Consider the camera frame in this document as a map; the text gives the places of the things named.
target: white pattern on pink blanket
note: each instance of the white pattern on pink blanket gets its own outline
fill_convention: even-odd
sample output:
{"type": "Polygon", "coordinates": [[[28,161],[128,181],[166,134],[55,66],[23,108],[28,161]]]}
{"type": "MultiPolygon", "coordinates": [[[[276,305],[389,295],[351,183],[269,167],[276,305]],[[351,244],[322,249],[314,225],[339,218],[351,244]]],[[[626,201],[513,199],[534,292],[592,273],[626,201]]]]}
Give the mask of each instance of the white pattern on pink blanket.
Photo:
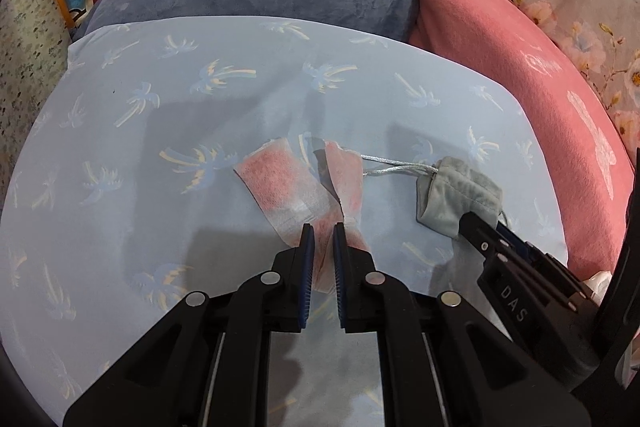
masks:
{"type": "Polygon", "coordinates": [[[420,0],[410,43],[484,74],[520,102],[556,190],[570,268],[582,279],[611,270],[633,170],[569,59],[509,0],[420,0]]]}

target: pink flower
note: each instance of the pink flower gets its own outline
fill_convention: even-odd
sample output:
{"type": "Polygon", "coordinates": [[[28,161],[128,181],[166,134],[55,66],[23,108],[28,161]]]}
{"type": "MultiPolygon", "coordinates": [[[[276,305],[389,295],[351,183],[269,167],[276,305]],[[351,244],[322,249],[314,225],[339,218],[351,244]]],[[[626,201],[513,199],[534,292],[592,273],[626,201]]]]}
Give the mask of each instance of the pink flower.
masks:
{"type": "Polygon", "coordinates": [[[558,24],[558,17],[554,13],[551,4],[546,1],[538,1],[532,4],[526,4],[520,8],[524,15],[529,17],[536,26],[547,35],[551,33],[558,24]]]}
{"type": "Polygon", "coordinates": [[[640,147],[640,114],[637,111],[615,111],[611,118],[632,160],[640,147]]]}
{"type": "Polygon", "coordinates": [[[578,71],[584,73],[590,70],[600,73],[600,67],[607,60],[602,42],[587,23],[574,22],[572,35],[561,39],[558,47],[571,59],[578,71]]]}
{"type": "Polygon", "coordinates": [[[625,86],[636,107],[640,107],[640,58],[636,58],[626,70],[625,86]]]}

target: silver drawstring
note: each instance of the silver drawstring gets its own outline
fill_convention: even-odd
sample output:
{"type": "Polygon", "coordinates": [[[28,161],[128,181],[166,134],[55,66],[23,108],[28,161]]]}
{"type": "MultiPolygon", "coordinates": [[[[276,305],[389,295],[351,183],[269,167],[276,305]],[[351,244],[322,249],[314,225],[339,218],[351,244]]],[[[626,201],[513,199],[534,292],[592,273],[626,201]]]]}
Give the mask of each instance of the silver drawstring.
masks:
{"type": "Polygon", "coordinates": [[[390,160],[388,158],[369,156],[366,154],[362,154],[361,156],[363,160],[391,165],[391,167],[387,167],[385,169],[366,170],[363,173],[364,176],[380,176],[382,174],[389,174],[392,172],[410,172],[412,174],[435,174],[436,172],[438,172],[435,167],[426,165],[424,163],[401,162],[398,160],[390,160]]]}

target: blue tablecloth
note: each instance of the blue tablecloth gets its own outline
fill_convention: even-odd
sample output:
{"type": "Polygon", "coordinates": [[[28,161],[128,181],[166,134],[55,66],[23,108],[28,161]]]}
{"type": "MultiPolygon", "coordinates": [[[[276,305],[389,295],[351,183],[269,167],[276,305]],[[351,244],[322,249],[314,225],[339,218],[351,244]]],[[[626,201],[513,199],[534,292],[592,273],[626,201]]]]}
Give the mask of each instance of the blue tablecloth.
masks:
{"type": "MultiPolygon", "coordinates": [[[[400,160],[462,158],[503,188],[511,228],[566,262],[522,109],[453,62],[258,17],[108,26],[69,52],[0,225],[3,345],[58,423],[187,290],[234,291],[286,248],[232,169],[276,137],[316,169],[318,139],[400,160]]],[[[381,271],[431,295],[453,288],[490,313],[475,286],[481,256],[416,223],[414,178],[365,179],[361,228],[381,271]]],[[[274,336],[270,425],[382,426],[381,403],[375,336],[345,335],[335,296],[314,293],[304,333],[274,336]]]]}

